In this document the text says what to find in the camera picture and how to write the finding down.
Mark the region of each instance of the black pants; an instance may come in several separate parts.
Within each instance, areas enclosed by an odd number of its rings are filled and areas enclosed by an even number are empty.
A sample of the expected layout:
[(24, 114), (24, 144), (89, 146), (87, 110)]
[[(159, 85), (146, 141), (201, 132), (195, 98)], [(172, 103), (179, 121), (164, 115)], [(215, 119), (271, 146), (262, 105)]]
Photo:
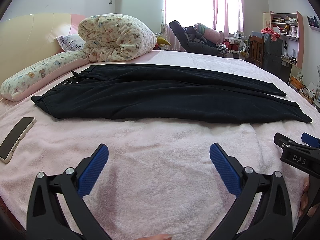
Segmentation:
[(32, 101), (56, 118), (168, 117), (218, 123), (312, 122), (274, 84), (227, 73), (146, 64), (92, 65)]

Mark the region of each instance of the smartphone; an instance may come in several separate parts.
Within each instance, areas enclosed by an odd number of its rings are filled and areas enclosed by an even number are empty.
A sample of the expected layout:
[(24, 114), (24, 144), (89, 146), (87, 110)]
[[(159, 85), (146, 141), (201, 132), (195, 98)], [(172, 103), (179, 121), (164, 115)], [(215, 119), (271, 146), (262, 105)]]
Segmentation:
[(8, 163), (11, 160), (14, 150), (18, 146), (19, 142), (35, 122), (36, 119), (34, 117), (22, 117), (20, 121), (12, 128), (11, 132), (4, 139), (0, 146), (0, 159), (4, 163)]

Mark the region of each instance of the rolled comforter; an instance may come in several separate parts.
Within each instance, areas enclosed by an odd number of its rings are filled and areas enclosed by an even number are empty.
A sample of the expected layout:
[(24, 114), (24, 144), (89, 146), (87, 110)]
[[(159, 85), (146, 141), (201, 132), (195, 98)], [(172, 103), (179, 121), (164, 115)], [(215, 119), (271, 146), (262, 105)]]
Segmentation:
[(92, 62), (131, 60), (156, 45), (155, 34), (142, 21), (122, 14), (88, 17), (80, 22), (78, 33)]

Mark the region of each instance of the pillowcase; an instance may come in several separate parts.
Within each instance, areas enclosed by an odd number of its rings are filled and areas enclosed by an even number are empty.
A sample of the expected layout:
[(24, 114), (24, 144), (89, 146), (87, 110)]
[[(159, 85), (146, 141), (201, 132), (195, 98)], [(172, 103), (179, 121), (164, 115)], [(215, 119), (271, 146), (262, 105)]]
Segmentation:
[(211, 29), (201, 23), (197, 23), (195, 25), (195, 29), (197, 32), (200, 32), (202, 34), (202, 36), (204, 36), (204, 38), (206, 38), (207, 40), (209, 40), (215, 44), (219, 44), (224, 41), (224, 33), (223, 32), (217, 32), (216, 30)]
[(57, 37), (57, 41), (64, 51), (82, 50), (85, 44), (85, 41), (80, 38), (78, 33), (59, 36)]
[(61, 75), (89, 63), (81, 50), (56, 54), (6, 79), (0, 87), (0, 94), (10, 101), (18, 102)]

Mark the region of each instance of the teddy bear print fabric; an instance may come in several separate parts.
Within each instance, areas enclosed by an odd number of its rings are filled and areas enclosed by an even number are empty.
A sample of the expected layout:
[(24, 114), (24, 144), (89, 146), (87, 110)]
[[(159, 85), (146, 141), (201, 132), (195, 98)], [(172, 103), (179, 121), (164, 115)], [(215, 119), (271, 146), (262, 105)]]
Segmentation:
[(78, 33), (92, 62), (131, 60), (156, 45), (155, 34), (142, 21), (122, 14), (88, 17), (80, 22)]
[(86, 59), (86, 54), (80, 50), (62, 52), (39, 61), (6, 79), (0, 87), (0, 94), (4, 98), (14, 101), (17, 95), (28, 89), (31, 85), (79, 58)]

